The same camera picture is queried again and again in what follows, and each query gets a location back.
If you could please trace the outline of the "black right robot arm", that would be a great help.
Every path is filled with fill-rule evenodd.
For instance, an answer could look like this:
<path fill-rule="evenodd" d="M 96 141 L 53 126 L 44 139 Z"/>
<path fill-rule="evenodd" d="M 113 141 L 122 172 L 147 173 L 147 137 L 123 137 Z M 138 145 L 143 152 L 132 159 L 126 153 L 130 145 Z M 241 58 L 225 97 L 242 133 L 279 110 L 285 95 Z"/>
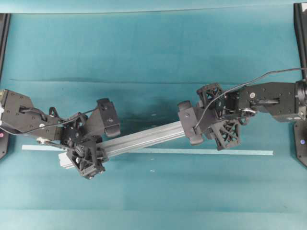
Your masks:
<path fill-rule="evenodd" d="M 218 83 L 197 90 L 198 107 L 205 109 L 197 131 L 216 142 L 217 149 L 240 144 L 240 127 L 257 113 L 268 113 L 278 122 L 304 121 L 307 118 L 307 85 L 269 82 L 244 86 L 225 93 Z"/>

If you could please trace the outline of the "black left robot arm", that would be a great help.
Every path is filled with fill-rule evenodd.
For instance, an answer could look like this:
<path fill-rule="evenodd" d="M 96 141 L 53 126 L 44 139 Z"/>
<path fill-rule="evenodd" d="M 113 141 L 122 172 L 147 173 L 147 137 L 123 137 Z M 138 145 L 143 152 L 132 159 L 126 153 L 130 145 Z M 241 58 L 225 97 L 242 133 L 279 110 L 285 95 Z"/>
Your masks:
<path fill-rule="evenodd" d="M 89 135 L 85 124 L 87 113 L 76 113 L 68 119 L 61 118 L 55 107 L 44 113 L 34 107 L 28 96 L 7 89 L 0 91 L 0 128 L 15 136 L 28 136 L 39 144 L 65 150 L 78 173 L 92 179 L 103 173 L 103 163 L 108 160 L 104 150 L 97 146 L 101 135 Z"/>

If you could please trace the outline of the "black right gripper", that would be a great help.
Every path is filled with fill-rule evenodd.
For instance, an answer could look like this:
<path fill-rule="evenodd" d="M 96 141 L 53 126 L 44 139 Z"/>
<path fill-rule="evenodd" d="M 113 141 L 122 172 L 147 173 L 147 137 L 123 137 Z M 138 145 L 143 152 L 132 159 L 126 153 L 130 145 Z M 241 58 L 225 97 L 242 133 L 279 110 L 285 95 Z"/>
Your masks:
<path fill-rule="evenodd" d="M 196 90 L 200 100 L 197 107 L 205 108 L 201 119 L 207 110 L 215 110 L 219 121 L 211 125 L 217 150 L 229 149 L 240 144 L 240 124 L 249 122 L 248 92 L 239 89 L 225 92 L 218 83 L 202 86 Z"/>

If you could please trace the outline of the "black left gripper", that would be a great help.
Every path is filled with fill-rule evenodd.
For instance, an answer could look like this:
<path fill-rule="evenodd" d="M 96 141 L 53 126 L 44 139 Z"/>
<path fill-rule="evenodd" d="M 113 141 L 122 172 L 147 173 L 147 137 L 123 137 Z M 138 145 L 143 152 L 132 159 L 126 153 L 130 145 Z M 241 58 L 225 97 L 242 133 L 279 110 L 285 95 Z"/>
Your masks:
<path fill-rule="evenodd" d="M 88 120 L 88 116 L 80 112 L 66 121 L 61 118 L 59 143 L 50 141 L 49 146 L 68 151 L 67 156 L 80 176 L 93 179 L 105 171 L 103 163 L 108 161 L 108 156 L 98 146 L 102 142 L 101 136 L 86 133 L 85 124 Z"/>

